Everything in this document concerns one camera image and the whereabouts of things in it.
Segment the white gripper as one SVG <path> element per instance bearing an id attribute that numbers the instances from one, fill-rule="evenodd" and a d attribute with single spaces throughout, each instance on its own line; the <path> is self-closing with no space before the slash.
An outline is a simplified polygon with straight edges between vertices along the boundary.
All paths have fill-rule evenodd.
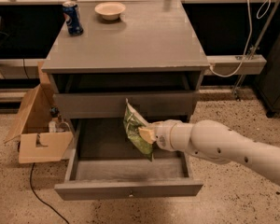
<path id="1" fill-rule="evenodd" d="M 147 143 L 153 144 L 156 141 L 163 150 L 186 152 L 189 149 L 192 128 L 190 123 L 168 119 L 139 127 L 138 132 Z"/>

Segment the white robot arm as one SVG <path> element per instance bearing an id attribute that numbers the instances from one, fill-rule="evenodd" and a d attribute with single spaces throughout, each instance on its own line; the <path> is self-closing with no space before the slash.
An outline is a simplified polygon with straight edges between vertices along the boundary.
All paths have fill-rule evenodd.
<path id="1" fill-rule="evenodd" d="M 166 120 L 139 127 L 140 136 L 168 151 L 182 151 L 219 164 L 234 161 L 280 186 L 280 147 L 246 138 L 212 120 L 195 124 Z"/>

